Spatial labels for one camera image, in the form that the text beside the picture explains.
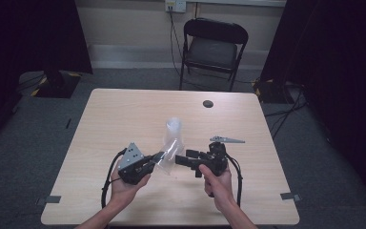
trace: wooden table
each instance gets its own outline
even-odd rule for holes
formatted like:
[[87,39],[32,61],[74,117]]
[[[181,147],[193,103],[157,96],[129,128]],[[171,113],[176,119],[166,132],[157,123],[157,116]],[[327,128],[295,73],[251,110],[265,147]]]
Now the wooden table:
[[[203,106],[213,102],[212,108]],[[209,151],[210,137],[221,135],[246,143],[227,143],[243,176],[241,208],[258,225],[297,224],[290,189],[264,115],[254,94],[96,89],[82,115],[42,222],[80,224],[101,209],[101,188],[114,156],[134,142],[144,155],[162,148],[166,121],[179,117],[186,149]],[[237,179],[234,166],[234,196]],[[204,192],[204,179],[176,165],[170,176],[155,170],[134,201],[111,225],[227,225]]]

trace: person's right hand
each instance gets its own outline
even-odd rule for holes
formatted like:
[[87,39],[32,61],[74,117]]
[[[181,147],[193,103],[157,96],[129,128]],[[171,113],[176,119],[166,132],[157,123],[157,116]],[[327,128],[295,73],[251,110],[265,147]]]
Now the person's right hand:
[[204,164],[201,164],[198,168],[204,175],[204,190],[206,191],[207,195],[213,194],[213,201],[215,203],[216,209],[222,212],[230,205],[235,204],[231,181],[232,175],[228,166],[219,177],[216,177],[213,172]]

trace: small black round object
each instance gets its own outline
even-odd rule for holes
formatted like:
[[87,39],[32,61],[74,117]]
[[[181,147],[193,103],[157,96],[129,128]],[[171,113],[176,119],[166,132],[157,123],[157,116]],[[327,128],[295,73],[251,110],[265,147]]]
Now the small black round object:
[[213,105],[214,105],[213,102],[210,101],[210,100],[205,100],[203,102],[203,106],[206,107],[206,108],[211,108]]

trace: silver metal part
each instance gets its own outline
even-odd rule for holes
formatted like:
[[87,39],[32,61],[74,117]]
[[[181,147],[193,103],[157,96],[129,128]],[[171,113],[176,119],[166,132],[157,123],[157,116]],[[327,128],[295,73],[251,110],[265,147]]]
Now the silver metal part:
[[244,140],[238,140],[233,138],[228,138],[224,136],[213,136],[210,138],[210,141],[217,141],[217,142],[223,142],[223,143],[245,143]]
[[136,145],[132,142],[130,143],[129,148],[127,148],[126,153],[121,158],[118,169],[122,170],[127,166],[132,165],[135,162],[141,160],[143,157],[144,155],[141,153],[141,151],[138,150],[138,147],[136,147]]

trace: electrical outlet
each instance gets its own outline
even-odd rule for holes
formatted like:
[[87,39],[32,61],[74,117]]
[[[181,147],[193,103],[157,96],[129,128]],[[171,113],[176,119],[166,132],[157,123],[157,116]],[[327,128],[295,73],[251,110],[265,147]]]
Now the electrical outlet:
[[176,0],[176,12],[186,12],[186,1]]
[[165,11],[174,11],[176,8],[175,0],[165,0]]
[[186,12],[186,0],[165,0],[165,11]]

